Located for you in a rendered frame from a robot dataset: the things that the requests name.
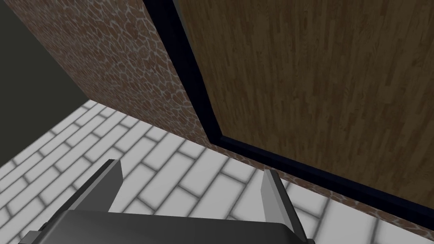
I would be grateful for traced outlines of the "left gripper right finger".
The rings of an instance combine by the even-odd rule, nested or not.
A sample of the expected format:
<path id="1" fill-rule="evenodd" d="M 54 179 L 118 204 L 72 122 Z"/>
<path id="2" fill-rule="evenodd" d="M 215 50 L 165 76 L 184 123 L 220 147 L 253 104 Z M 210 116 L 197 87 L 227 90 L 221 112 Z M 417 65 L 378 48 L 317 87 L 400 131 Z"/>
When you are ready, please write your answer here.
<path id="1" fill-rule="evenodd" d="M 275 170 L 264 170 L 261 197 L 267 222 L 284 224 L 299 240 L 308 240 L 282 179 Z"/>

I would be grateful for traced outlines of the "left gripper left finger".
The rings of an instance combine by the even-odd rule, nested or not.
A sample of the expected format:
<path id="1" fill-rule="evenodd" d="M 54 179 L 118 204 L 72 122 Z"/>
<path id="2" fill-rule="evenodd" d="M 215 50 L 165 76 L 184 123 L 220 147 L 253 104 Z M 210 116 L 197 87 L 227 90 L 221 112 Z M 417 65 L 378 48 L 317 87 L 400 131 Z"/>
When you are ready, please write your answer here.
<path id="1" fill-rule="evenodd" d="M 68 200 L 58 212 L 66 210 L 107 212 L 123 184 L 120 160 L 109 159 Z"/>

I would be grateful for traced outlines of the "brown wooden door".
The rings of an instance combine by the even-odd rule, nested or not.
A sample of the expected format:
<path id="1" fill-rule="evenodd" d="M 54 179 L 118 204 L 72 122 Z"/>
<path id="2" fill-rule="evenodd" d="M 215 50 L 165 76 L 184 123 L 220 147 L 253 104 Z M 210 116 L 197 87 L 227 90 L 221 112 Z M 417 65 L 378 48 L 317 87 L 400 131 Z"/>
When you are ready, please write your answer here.
<path id="1" fill-rule="evenodd" d="M 225 137 L 434 209 L 434 0 L 175 0 Z"/>

